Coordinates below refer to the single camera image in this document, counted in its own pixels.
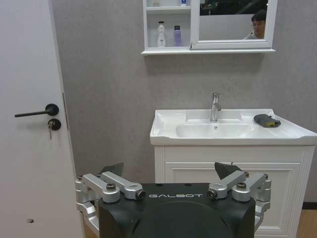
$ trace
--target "wooden floor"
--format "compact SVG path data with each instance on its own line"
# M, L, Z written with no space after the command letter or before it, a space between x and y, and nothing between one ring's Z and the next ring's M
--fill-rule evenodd
M97 238L97 236L85 226L86 238ZM297 238L317 237L317 210L303 210L298 227Z

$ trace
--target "bathroom vanity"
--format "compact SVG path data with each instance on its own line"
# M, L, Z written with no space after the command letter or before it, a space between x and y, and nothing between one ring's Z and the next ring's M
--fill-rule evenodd
M264 128L253 121L267 114L281 122ZM252 175L272 180L271 209L257 238L295 238L317 134L271 109L222 110L210 122L210 110L158 110L150 138L155 146L157 183L217 182L214 163L233 163Z

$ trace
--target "white sink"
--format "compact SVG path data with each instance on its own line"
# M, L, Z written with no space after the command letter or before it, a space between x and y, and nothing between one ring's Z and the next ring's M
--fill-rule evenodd
M274 114L272 109L222 110L211 123L210 110L157 110L153 145L315 145L317 134ZM277 128L254 122L258 114L280 120Z

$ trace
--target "baseboard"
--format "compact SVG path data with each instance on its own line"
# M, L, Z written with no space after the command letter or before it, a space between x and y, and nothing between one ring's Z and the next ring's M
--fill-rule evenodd
M303 210L317 210L317 202L304 202Z

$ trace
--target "black hair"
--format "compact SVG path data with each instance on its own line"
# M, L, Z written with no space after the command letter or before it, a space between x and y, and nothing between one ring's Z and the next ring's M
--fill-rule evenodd
M266 20L266 11L260 10L251 18L252 22L254 21L265 21Z

